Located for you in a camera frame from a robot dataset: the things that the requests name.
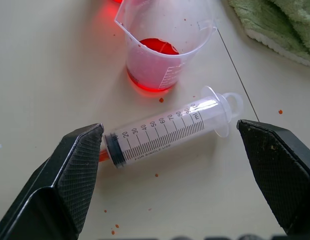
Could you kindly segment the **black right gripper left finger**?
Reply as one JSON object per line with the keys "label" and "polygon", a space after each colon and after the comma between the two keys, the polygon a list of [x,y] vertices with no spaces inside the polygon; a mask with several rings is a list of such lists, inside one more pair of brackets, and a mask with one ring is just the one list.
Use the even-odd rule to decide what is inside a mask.
{"label": "black right gripper left finger", "polygon": [[78,239],[95,188],[103,132],[95,123],[63,136],[0,221],[0,240]]}

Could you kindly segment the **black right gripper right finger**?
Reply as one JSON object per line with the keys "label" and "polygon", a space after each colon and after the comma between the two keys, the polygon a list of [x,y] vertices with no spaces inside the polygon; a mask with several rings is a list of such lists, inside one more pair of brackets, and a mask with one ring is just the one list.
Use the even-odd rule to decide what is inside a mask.
{"label": "black right gripper right finger", "polygon": [[310,149],[290,130],[237,122],[254,179],[287,235],[310,235]]}

